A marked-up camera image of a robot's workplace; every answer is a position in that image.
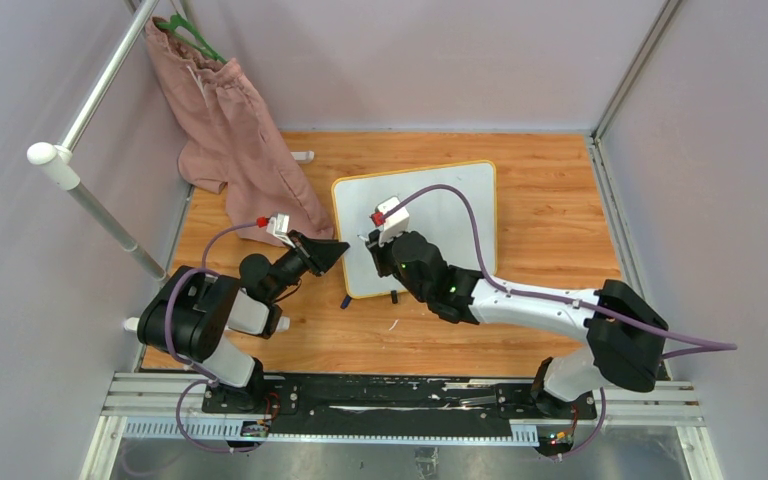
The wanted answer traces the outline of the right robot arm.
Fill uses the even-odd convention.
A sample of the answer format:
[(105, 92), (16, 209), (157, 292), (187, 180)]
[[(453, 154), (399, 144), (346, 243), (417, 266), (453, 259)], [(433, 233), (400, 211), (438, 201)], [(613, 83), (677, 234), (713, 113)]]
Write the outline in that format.
[(629, 285), (565, 292), (510, 284), (448, 264), (437, 246), (410, 231), (365, 247), (381, 277), (392, 277), (439, 318), (453, 324), (509, 324), (578, 340), (571, 354), (545, 359), (527, 405), (544, 417), (568, 412), (583, 394), (605, 386), (648, 393), (655, 387), (666, 321)]

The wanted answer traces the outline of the yellow framed whiteboard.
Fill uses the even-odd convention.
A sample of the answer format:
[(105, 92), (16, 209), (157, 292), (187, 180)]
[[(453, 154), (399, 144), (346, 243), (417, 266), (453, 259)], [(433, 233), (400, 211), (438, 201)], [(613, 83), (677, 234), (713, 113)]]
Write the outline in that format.
[[(331, 187), (334, 221), (338, 238), (350, 244), (342, 256), (346, 293), (353, 299), (387, 296), (405, 288), (396, 280), (380, 278), (372, 257), (358, 234), (374, 229), (370, 219), (375, 207), (397, 196), (406, 199), (416, 191), (437, 184), (459, 190), (473, 210), (479, 233), (482, 258), (488, 271), (497, 271), (497, 189), (496, 168), (487, 160), (400, 171), (343, 177)], [(447, 190), (434, 190), (413, 200), (409, 213), (410, 231), (417, 231), (436, 245), (450, 264), (477, 270), (471, 221), (460, 198)]]

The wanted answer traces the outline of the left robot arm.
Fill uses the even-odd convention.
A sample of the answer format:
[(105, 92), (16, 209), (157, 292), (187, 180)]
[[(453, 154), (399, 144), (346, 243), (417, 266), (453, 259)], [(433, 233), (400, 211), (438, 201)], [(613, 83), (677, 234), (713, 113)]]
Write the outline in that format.
[(290, 325), (281, 303), (307, 274), (327, 273), (349, 250), (346, 242), (288, 235), (285, 253), (275, 261), (250, 254), (236, 277), (206, 268), (178, 268), (139, 317), (126, 323), (140, 343), (163, 351), (201, 373), (211, 400), (253, 413), (274, 407), (260, 360), (244, 353), (226, 336), (234, 331), (270, 338)]

